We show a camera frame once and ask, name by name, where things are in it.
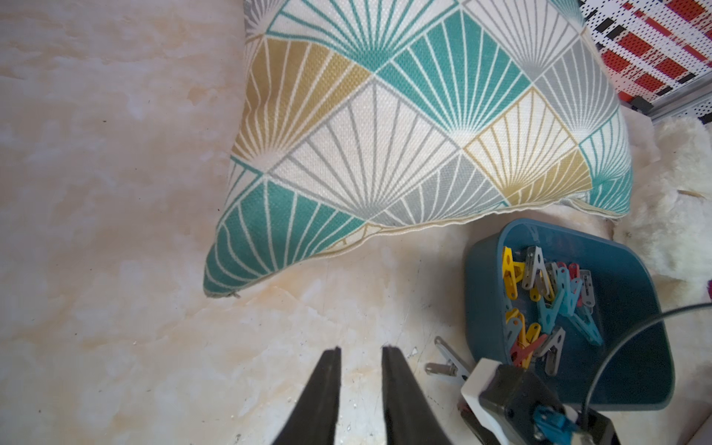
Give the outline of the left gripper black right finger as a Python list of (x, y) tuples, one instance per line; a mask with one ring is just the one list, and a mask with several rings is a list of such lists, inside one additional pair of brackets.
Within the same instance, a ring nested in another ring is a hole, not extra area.
[(451, 444), (402, 351), (383, 347), (381, 365), (387, 444)]

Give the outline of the red clothespin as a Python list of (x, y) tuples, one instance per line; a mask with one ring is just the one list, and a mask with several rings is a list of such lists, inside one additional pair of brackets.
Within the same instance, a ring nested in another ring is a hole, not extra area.
[(515, 344), (510, 350), (512, 365), (528, 369), (531, 357), (535, 352), (537, 352), (537, 350), (539, 350), (539, 348), (541, 348), (541, 346), (543, 346), (543, 344), (548, 340), (548, 337), (548, 335), (544, 334), (526, 347), (521, 347), (518, 344)]

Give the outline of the yellow clothespin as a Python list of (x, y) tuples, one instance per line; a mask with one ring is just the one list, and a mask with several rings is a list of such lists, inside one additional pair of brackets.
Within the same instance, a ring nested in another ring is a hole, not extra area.
[(502, 281), (506, 297), (509, 300), (518, 299), (518, 287), (524, 278), (526, 263), (515, 261), (511, 248), (504, 247), (502, 249)]
[(509, 357), (510, 350), (518, 344), (521, 347), (526, 347), (532, 344), (543, 334), (541, 326), (538, 323), (526, 326), (524, 314), (518, 309), (511, 309), (505, 315), (505, 346), (508, 349)]

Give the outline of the grey clothespin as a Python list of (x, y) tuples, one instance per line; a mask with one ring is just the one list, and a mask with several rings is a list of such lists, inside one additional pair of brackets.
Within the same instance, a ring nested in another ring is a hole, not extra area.
[(580, 278), (582, 280), (582, 289), (580, 291), (580, 305), (589, 309), (593, 309), (596, 304), (595, 292), (593, 286), (593, 277), (589, 270), (581, 270)]
[(533, 354), (534, 358), (545, 359), (545, 373), (547, 376), (556, 376), (558, 374), (565, 339), (566, 331), (559, 326)]
[(474, 365), (465, 361), (442, 337), (434, 339), (434, 345), (444, 358), (444, 363), (426, 363), (425, 372), (456, 385), (463, 385), (471, 375)]
[(550, 294), (551, 285), (543, 258), (543, 251), (538, 246), (527, 248), (521, 286), (526, 290), (536, 289), (541, 297)]

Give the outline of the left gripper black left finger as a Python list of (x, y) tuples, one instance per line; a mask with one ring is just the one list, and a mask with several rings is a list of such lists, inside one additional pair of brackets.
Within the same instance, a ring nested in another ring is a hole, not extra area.
[(336, 347), (322, 353), (274, 445), (332, 445), (339, 421), (340, 387), (341, 349)]

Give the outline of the teal clothespin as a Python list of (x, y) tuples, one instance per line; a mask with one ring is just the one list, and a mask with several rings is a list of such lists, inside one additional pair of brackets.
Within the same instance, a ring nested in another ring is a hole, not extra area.
[(583, 281), (581, 278), (571, 279), (566, 267), (556, 267), (554, 273), (556, 274), (557, 287), (554, 304), (561, 315), (571, 317), (577, 309)]
[(603, 337), (593, 319), (593, 315), (587, 310), (582, 313), (573, 313), (569, 320), (591, 345), (604, 345)]
[(556, 318), (559, 313), (562, 301), (562, 297), (557, 297), (555, 301), (550, 303), (547, 303), (544, 298), (541, 298), (537, 302), (541, 333), (550, 335), (556, 327)]

